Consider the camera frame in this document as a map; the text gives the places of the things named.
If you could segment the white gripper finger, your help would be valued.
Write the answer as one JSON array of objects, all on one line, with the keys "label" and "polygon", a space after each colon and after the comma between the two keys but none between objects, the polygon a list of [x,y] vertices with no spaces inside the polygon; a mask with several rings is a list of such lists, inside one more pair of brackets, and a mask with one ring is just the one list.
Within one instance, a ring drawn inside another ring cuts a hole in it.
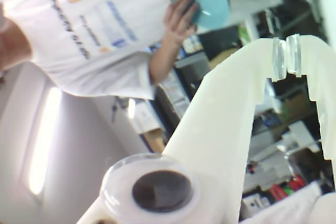
[{"label": "white gripper finger", "polygon": [[266,80],[284,70],[285,44],[252,41],[204,77],[163,152],[197,181],[181,223],[238,223],[255,108]]},{"label": "white gripper finger", "polygon": [[287,38],[289,73],[307,77],[309,98],[316,103],[324,158],[335,178],[335,51],[312,35]]}]

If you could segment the person hand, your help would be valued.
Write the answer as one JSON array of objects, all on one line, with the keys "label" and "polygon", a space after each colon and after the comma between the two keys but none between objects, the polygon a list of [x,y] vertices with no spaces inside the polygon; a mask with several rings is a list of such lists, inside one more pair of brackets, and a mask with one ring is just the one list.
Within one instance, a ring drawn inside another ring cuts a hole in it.
[{"label": "person hand", "polygon": [[198,3],[195,0],[174,0],[168,6],[163,19],[163,47],[178,48],[187,37],[196,32],[197,27],[192,19],[197,10]]}]

